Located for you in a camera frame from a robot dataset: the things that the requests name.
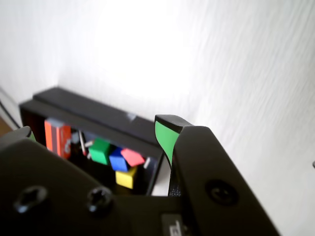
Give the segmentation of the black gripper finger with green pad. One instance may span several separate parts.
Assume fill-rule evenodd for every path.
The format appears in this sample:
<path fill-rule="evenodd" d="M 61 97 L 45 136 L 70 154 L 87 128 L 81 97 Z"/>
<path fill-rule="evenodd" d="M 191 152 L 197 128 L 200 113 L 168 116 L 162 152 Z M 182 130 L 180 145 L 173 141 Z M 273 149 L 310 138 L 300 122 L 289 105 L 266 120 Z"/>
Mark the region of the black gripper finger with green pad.
<path fill-rule="evenodd" d="M 199 236 L 276 236 L 278 231 L 210 128 L 156 115 L 156 140 Z"/>

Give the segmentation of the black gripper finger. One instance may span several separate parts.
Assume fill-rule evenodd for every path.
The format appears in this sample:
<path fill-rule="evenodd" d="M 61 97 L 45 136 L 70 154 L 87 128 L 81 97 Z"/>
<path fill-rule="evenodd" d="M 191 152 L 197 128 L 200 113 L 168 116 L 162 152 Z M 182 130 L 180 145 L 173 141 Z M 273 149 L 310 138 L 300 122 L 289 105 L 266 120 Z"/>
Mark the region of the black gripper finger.
<path fill-rule="evenodd" d="M 28 137 L 0 140 L 0 233 L 3 236 L 129 236 L 111 191 Z"/>

